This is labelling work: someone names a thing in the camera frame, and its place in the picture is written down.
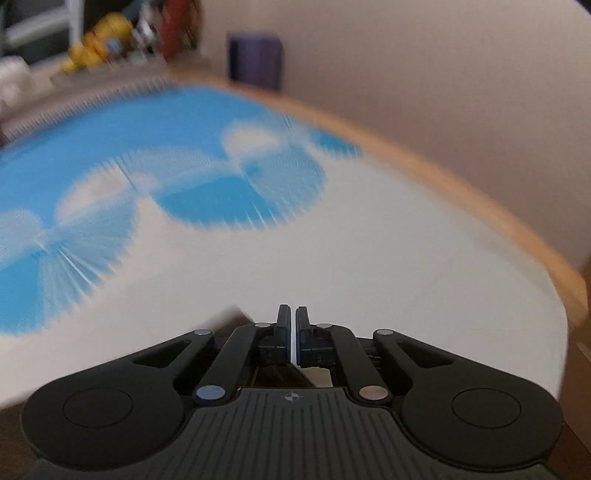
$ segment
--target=ribbed gray surface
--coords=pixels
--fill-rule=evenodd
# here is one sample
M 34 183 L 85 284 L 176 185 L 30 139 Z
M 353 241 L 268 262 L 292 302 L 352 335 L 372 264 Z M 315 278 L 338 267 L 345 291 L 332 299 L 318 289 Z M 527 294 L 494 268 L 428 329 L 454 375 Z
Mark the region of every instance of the ribbed gray surface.
M 226 406 L 197 410 L 152 459 L 109 472 L 73 472 L 41 460 L 26 480 L 550 480 L 543 466 L 461 471 L 411 444 L 383 408 L 350 402 L 341 388 L 244 389 Z

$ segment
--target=red object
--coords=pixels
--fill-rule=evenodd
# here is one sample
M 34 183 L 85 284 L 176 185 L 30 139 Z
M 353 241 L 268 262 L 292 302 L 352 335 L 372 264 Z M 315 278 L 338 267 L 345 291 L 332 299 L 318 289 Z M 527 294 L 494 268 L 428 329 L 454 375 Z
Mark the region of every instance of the red object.
M 166 61 L 180 50 L 181 35 L 189 21 L 190 0 L 166 0 L 159 29 L 160 53 Z

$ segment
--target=wooden table edge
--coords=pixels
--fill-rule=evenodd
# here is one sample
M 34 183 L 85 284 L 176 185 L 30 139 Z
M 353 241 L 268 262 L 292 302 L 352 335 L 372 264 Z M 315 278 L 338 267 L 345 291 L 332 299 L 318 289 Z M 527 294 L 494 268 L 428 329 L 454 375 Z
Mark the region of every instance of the wooden table edge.
M 381 138 L 363 127 L 331 113 L 306 106 L 297 100 L 274 92 L 230 83 L 182 65 L 172 65 L 171 72 L 173 78 L 182 85 L 211 85 L 218 89 L 239 93 L 359 144 L 368 153 L 386 161 L 413 180 L 426 185 L 448 202 L 470 212 L 537 260 L 544 266 L 554 283 L 564 305 L 570 330 L 580 327 L 586 321 L 589 314 L 587 287 L 581 274 L 526 224 L 455 174 L 395 141 Z

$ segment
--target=dark purple container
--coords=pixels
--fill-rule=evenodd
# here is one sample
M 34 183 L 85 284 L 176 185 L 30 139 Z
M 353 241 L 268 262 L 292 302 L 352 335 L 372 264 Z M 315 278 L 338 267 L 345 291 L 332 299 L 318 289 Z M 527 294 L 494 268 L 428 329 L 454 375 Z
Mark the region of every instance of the dark purple container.
M 281 90 L 283 45 L 277 37 L 234 34 L 228 37 L 230 79 L 266 90 Z

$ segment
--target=table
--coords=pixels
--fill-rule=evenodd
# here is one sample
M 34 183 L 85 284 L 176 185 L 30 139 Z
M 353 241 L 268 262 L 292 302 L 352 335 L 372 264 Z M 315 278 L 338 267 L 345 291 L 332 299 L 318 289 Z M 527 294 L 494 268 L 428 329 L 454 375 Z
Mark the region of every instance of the table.
M 558 394 L 567 314 L 586 317 L 558 254 L 394 144 L 224 89 L 109 105 L 2 154 L 0 403 L 236 308 L 273 322 L 280 303 Z

